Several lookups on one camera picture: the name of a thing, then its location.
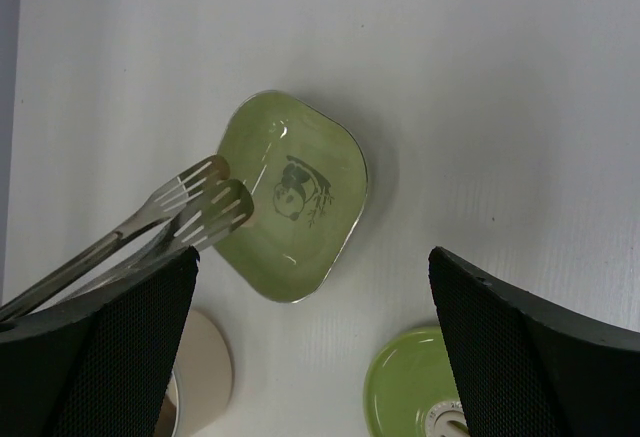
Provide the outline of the metal serving tongs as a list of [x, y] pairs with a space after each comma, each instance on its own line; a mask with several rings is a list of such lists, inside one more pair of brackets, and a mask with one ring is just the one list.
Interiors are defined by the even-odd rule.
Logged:
[[250, 191], [230, 177], [226, 159], [211, 155], [155, 190], [132, 216], [96, 243], [1, 307], [1, 321], [25, 316], [50, 301], [117, 251], [159, 228], [146, 245], [66, 298], [86, 294], [176, 250], [202, 251], [232, 234], [254, 212]]

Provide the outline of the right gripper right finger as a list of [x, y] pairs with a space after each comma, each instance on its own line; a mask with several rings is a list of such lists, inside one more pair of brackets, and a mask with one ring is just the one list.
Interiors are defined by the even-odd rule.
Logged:
[[429, 281], [473, 436], [636, 436], [639, 335], [508, 284], [442, 248]]

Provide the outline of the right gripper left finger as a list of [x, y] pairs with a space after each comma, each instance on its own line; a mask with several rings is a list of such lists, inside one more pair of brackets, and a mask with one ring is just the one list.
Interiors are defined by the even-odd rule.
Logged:
[[198, 270], [189, 247], [3, 322], [2, 435], [152, 435]]

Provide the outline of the green round lid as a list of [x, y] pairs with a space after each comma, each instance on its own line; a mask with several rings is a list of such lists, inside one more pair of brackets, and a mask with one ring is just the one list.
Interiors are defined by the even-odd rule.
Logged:
[[371, 436], [468, 436], [441, 329], [406, 331], [372, 360], [363, 390]]

